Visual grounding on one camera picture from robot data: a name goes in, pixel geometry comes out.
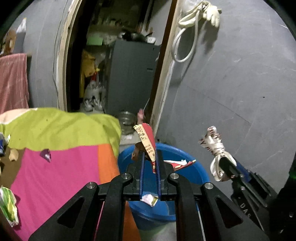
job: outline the purple wrapper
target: purple wrapper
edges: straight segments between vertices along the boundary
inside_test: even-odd
[[[52,156],[50,154],[49,149],[44,149],[42,152],[40,152],[40,156],[43,157],[48,162],[51,162]]]

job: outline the rubber glove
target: rubber glove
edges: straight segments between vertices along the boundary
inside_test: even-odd
[[[218,9],[215,5],[209,4],[203,12],[202,17],[207,21],[211,20],[211,25],[218,28],[220,24],[220,13],[222,13],[221,9]]]

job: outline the beige object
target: beige object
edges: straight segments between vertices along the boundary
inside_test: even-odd
[[[10,161],[17,161],[18,160],[18,151],[16,149],[10,149],[10,154],[9,154],[8,158]]]

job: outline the blue bucket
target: blue bucket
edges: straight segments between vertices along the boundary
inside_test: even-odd
[[[162,143],[156,143],[156,149],[161,150],[164,160],[180,161],[186,159],[192,161],[195,158],[188,153]],[[126,148],[118,156],[118,167],[120,173],[124,173],[128,164],[133,163],[131,155],[134,146]],[[185,176],[190,182],[203,184],[209,182],[209,176],[203,166],[196,161],[192,166],[177,171],[178,174]],[[156,175],[152,173],[152,167],[149,161],[145,162],[144,171],[144,189],[143,195],[147,193],[156,194]],[[134,220],[138,229],[152,230],[159,226],[166,225],[169,222],[175,222],[175,203],[174,201],[162,202],[157,201],[154,207],[150,207],[144,202],[129,202]]]

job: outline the silver bolt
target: silver bolt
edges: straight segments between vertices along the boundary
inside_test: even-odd
[[[206,189],[212,189],[214,185],[212,183],[205,183],[205,188]]]
[[[129,179],[131,175],[129,173],[123,173],[121,177],[126,180],[126,179]]]
[[[172,179],[178,179],[178,178],[179,178],[179,174],[173,172],[173,173],[170,174],[170,177],[171,177]]]
[[[86,187],[87,187],[88,189],[93,189],[94,187],[96,187],[96,183],[95,183],[95,182],[90,182],[90,183],[88,183],[88,184],[86,185]]]

